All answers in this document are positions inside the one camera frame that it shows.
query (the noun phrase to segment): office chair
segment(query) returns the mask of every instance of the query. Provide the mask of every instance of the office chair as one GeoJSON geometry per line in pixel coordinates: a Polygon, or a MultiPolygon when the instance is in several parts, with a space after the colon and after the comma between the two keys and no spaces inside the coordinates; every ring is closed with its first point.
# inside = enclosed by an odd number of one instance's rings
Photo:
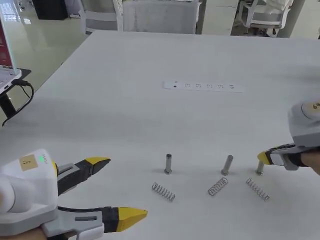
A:
{"type": "Polygon", "coordinates": [[[266,34],[268,29],[283,29],[286,25],[290,6],[287,5],[284,10],[273,9],[271,13],[267,12],[267,4],[263,0],[241,1],[239,4],[238,20],[247,28],[263,29],[266,34]]]}
{"type": "Polygon", "coordinates": [[[78,0],[81,31],[90,34],[94,30],[118,30],[113,0],[78,0]]]}

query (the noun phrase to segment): white chair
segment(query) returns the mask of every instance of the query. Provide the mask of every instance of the white chair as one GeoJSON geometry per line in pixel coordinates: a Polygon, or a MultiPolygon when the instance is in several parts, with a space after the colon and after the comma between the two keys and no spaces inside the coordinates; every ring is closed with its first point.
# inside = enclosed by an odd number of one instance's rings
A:
{"type": "Polygon", "coordinates": [[[85,34],[94,30],[118,30],[113,0],[78,0],[81,30],[85,34]]]}
{"type": "Polygon", "coordinates": [[[254,0],[252,3],[241,1],[238,20],[247,28],[283,29],[290,6],[287,5],[284,10],[273,9],[271,13],[267,11],[267,4],[262,0],[254,0]]]}
{"type": "Polygon", "coordinates": [[[123,31],[195,34],[198,0],[126,0],[123,31]]]}

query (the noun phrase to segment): white power strip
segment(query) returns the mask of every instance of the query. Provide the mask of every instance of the white power strip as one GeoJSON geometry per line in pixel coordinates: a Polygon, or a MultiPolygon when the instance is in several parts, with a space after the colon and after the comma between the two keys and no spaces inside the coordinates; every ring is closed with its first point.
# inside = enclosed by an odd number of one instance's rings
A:
{"type": "Polygon", "coordinates": [[[187,83],[182,81],[164,81],[164,89],[179,89],[190,91],[210,91],[210,92],[228,92],[228,93],[244,93],[245,89],[242,86],[232,83],[187,83]]]}

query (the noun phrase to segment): coil spring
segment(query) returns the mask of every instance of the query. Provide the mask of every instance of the coil spring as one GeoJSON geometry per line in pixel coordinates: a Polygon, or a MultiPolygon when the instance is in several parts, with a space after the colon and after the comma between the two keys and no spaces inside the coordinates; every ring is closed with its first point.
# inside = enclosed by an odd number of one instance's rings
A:
{"type": "Polygon", "coordinates": [[[252,178],[249,178],[246,181],[246,184],[253,190],[255,191],[255,193],[262,198],[265,202],[268,201],[268,199],[270,198],[270,196],[268,194],[266,194],[261,187],[259,187],[253,180],[252,178]]]}
{"type": "Polygon", "coordinates": [[[214,197],[221,189],[224,188],[225,185],[227,185],[227,183],[228,179],[226,179],[225,177],[221,178],[212,187],[209,188],[208,194],[214,197]]]}
{"type": "Polygon", "coordinates": [[[168,199],[170,202],[172,202],[176,197],[175,194],[173,194],[168,189],[164,188],[163,186],[159,185],[156,182],[152,185],[152,190],[160,194],[164,198],[168,199]]]}

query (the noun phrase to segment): black cable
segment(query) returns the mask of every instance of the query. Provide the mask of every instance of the black cable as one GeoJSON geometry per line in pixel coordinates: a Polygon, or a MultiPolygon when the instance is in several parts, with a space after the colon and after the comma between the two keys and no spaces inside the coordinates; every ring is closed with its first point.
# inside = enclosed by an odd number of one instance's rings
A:
{"type": "Polygon", "coordinates": [[[22,80],[22,79],[15,79],[12,81],[12,85],[13,86],[20,86],[20,87],[25,87],[28,86],[29,88],[31,88],[31,96],[29,97],[29,100],[22,106],[20,107],[13,116],[7,118],[3,123],[2,123],[2,127],[6,124],[7,121],[9,121],[10,119],[12,119],[15,115],[17,115],[18,113],[20,113],[27,105],[29,105],[29,103],[32,101],[32,99],[34,98],[35,95],[35,89],[34,87],[27,81],[22,80]]]}
{"type": "Polygon", "coordinates": [[[19,87],[22,88],[24,94],[27,95],[28,98],[30,98],[29,94],[26,92],[26,90],[24,89],[24,87],[23,87],[23,86],[19,86],[19,87]]]}

